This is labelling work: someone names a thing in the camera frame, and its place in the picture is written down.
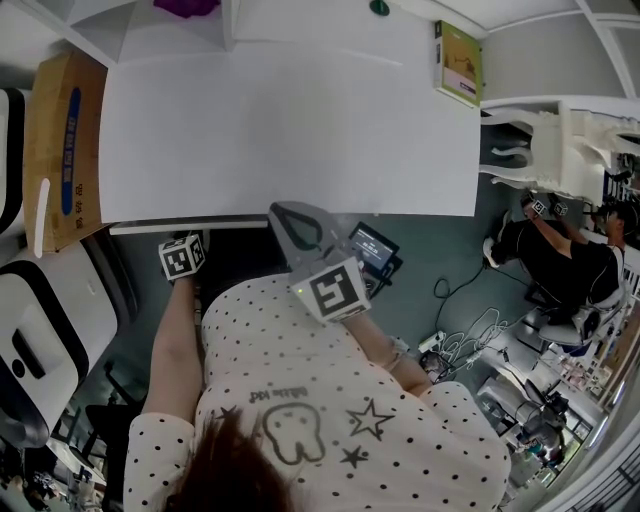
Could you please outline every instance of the wall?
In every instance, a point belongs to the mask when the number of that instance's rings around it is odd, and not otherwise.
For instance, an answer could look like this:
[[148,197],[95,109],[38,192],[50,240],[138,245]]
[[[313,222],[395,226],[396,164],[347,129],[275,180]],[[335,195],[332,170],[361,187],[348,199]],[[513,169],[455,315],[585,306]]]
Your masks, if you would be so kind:
[[640,30],[617,29],[613,31],[613,35],[629,67],[636,95],[640,95],[640,59],[637,54],[638,48],[640,48]]
[[587,0],[593,12],[638,14],[632,0]]
[[30,89],[38,64],[67,47],[40,21],[0,0],[0,87]]
[[640,411],[640,372],[628,378],[625,382],[626,390],[623,390],[620,402],[611,415],[611,423],[607,427],[605,435],[598,446],[597,455],[604,453],[613,442],[620,437],[629,423],[638,415]]
[[541,95],[623,97],[600,40],[583,15],[526,23],[483,42],[485,100]]
[[486,29],[552,12],[576,9],[574,0],[438,0]]

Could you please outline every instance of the white tabletop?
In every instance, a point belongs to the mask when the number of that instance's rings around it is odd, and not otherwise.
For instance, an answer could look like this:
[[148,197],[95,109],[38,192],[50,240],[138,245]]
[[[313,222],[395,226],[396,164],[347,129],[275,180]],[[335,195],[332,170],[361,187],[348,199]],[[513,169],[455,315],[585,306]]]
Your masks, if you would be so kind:
[[334,45],[314,33],[110,69],[103,221],[264,214],[277,200],[473,215],[480,113],[434,90],[432,23],[392,14],[387,44],[347,48],[338,27]]

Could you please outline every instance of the cable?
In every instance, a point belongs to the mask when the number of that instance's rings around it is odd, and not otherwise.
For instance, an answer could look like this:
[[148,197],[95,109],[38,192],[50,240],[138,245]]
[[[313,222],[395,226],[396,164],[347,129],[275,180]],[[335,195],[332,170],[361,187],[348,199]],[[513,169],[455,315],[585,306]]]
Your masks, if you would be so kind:
[[506,272],[503,272],[502,270],[498,270],[497,268],[493,268],[493,267],[491,267],[491,270],[493,270],[494,272],[497,272],[498,274],[502,274],[503,276],[506,276],[509,279],[513,279],[514,281],[519,282],[522,286],[526,286],[527,288],[529,288],[529,286],[531,286],[531,283],[525,283],[521,279],[518,279],[517,277],[514,277],[514,276],[512,276],[510,274],[507,274]]
[[[586,345],[578,345],[574,349],[570,350],[569,352],[565,352],[564,354],[558,354],[557,352],[554,352],[553,350],[551,352],[553,352],[553,354],[555,356],[557,356],[557,357],[563,357],[563,356],[564,357],[572,357],[572,354],[574,354],[575,352],[578,352],[579,350],[583,349],[585,346]],[[542,357],[542,354],[541,354],[540,358],[536,361],[536,364],[538,364],[539,362],[552,363],[552,362],[554,362],[555,359],[556,359],[556,357],[551,357],[550,359],[545,359],[544,357]]]
[[[476,325],[478,323],[480,323],[482,321],[482,319],[489,312],[495,312],[496,313],[496,319],[495,319],[494,323],[489,325],[489,326],[487,326],[484,329],[484,331],[482,331],[480,336],[478,336],[477,338],[469,337],[470,333],[473,331],[473,329],[476,327]],[[476,319],[476,321],[473,322],[473,324],[471,324],[471,327],[469,327],[469,329],[466,332],[462,332],[461,331],[461,332],[456,332],[456,333],[453,333],[453,334],[449,335],[444,340],[444,342],[442,343],[442,346],[441,346],[440,351],[438,352],[438,355],[440,357],[442,357],[442,359],[444,359],[447,363],[449,363],[455,369],[453,371],[450,371],[451,368],[447,368],[440,375],[438,375],[438,379],[437,380],[440,380],[441,378],[443,378],[443,375],[444,375],[445,378],[448,378],[451,375],[457,373],[462,368],[466,368],[467,370],[471,369],[473,367],[473,364],[475,363],[475,361],[480,357],[479,354],[485,348],[489,348],[491,350],[495,350],[497,353],[503,353],[504,354],[505,353],[505,349],[498,350],[495,347],[490,347],[489,343],[491,343],[494,339],[496,339],[498,336],[500,336],[502,333],[504,333],[508,329],[511,329],[514,325],[517,325],[529,313],[530,313],[530,311],[527,311],[527,313],[522,315],[515,322],[512,322],[511,324],[509,324],[506,320],[500,320],[500,311],[498,309],[496,309],[496,308],[487,308],[485,310],[485,312],[478,319]],[[460,338],[456,339],[455,341],[452,341],[452,338],[454,338],[454,337],[460,337]],[[463,355],[464,348],[466,346],[470,345],[470,344],[473,344],[472,352],[469,353],[468,355]],[[456,362],[459,361],[460,359],[463,359],[463,358],[464,358],[464,362],[460,366],[455,367]],[[506,356],[505,356],[505,362],[508,363],[508,357],[506,357]],[[512,372],[508,368],[505,368],[505,370],[507,370],[509,373],[511,373],[515,377],[515,379],[518,381],[518,383],[521,386],[524,387],[524,384],[522,383],[522,381],[518,378],[518,376],[514,372]]]
[[[444,305],[447,303],[447,301],[453,296],[455,295],[459,290],[461,290],[462,288],[464,288],[465,286],[469,286],[471,283],[473,283],[476,279],[478,279],[478,277],[480,276],[480,274],[482,273],[482,271],[485,269],[485,264],[484,264],[484,260],[482,261],[482,265],[480,266],[480,268],[478,269],[478,271],[476,272],[476,274],[469,279],[468,281],[465,281],[464,283],[462,283],[461,285],[459,285],[457,288],[455,288],[453,291],[451,291],[451,285],[449,284],[449,279],[447,279],[446,277],[440,277],[438,278],[438,280],[436,281],[436,284],[433,285],[433,296],[438,298],[438,299],[444,299],[441,303],[440,303],[440,308],[438,308],[438,313],[436,314],[436,320],[434,322],[434,327],[435,327],[435,331],[438,332],[440,329],[438,328],[438,321],[440,320],[440,314],[442,313],[442,309],[444,308]],[[439,294],[438,293],[438,286],[440,285],[440,283],[445,283],[447,285],[447,291],[444,292],[444,294]]]
[[522,386],[522,389],[525,391],[525,394],[526,394],[527,388],[525,387],[524,382],[522,382],[520,380],[520,378],[515,373],[513,373],[511,370],[509,370],[509,368],[503,366],[502,369],[503,370],[507,370],[511,375],[513,375],[513,378],[518,381],[518,384],[520,384],[520,386]]

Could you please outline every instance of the cardboard box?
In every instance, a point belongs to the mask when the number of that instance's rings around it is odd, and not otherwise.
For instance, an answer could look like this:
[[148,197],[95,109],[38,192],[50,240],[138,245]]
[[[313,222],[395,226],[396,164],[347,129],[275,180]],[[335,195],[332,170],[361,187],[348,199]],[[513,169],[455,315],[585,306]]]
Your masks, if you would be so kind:
[[78,52],[38,68],[27,108],[23,174],[27,242],[36,255],[59,251],[102,227],[98,144],[106,78],[104,66]]

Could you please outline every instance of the blue label on box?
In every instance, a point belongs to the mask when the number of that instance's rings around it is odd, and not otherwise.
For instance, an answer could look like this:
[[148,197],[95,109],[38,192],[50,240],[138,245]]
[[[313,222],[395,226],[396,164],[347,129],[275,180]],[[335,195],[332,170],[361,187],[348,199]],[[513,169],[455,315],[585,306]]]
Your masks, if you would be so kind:
[[69,215],[73,210],[73,165],[81,98],[82,94],[80,89],[76,87],[71,91],[62,152],[62,213],[65,216]]

